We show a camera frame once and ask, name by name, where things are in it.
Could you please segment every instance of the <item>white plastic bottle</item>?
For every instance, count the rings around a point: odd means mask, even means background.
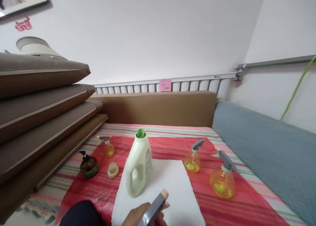
[[[151,173],[151,148],[144,129],[139,129],[125,163],[126,189],[128,194],[137,197]]]

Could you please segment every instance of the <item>brown cushion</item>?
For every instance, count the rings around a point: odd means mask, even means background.
[[[0,99],[72,85],[89,74],[78,62],[0,53]]]
[[[81,104],[93,85],[70,85],[0,102],[0,144]]]
[[[0,146],[0,184],[24,169],[93,117],[101,107],[100,101],[83,102]]]
[[[216,93],[211,91],[94,94],[109,123],[212,127]]]
[[[48,150],[27,168],[0,186],[0,224],[4,224],[13,212],[26,200],[32,189],[39,185],[48,174],[57,171],[56,166],[70,158],[82,144],[108,118],[106,114],[97,114],[77,130]]]

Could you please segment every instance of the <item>green cable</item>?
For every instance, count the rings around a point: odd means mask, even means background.
[[[299,89],[299,87],[300,87],[300,85],[301,85],[301,83],[302,83],[302,81],[303,81],[303,79],[304,79],[304,76],[305,76],[306,73],[309,71],[309,68],[311,67],[311,65],[313,64],[313,62],[315,61],[315,59],[316,59],[316,55],[315,55],[315,56],[313,57],[313,59],[309,62],[308,66],[306,67],[306,69],[305,69],[305,71],[304,71],[304,73],[302,74],[302,76],[301,76],[301,78],[300,78],[300,80],[299,80],[299,82],[298,82],[298,84],[297,84],[297,86],[296,86],[296,88],[295,88],[295,90],[294,90],[294,93],[293,93],[293,95],[292,95],[292,97],[291,97],[289,103],[287,104],[286,109],[285,109],[285,111],[284,111],[284,113],[283,113],[283,115],[282,115],[282,117],[281,117],[281,119],[280,119],[281,121],[283,121],[283,118],[285,117],[287,111],[290,109],[290,106],[291,106],[291,104],[292,104],[292,101],[293,101],[293,99],[295,98],[295,95],[296,95],[296,93],[297,93],[297,91],[298,91],[298,89]]]

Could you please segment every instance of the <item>framed picture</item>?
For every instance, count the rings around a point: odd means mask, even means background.
[[[47,3],[48,0],[0,0],[0,20]]]

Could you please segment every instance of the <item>white radiator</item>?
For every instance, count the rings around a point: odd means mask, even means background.
[[[171,79],[171,91],[198,91],[208,90],[217,93],[219,98],[224,99],[229,87],[230,80],[236,77],[236,72],[193,76]],[[95,85],[95,94],[114,93],[147,93],[159,92],[159,80],[118,82]]]

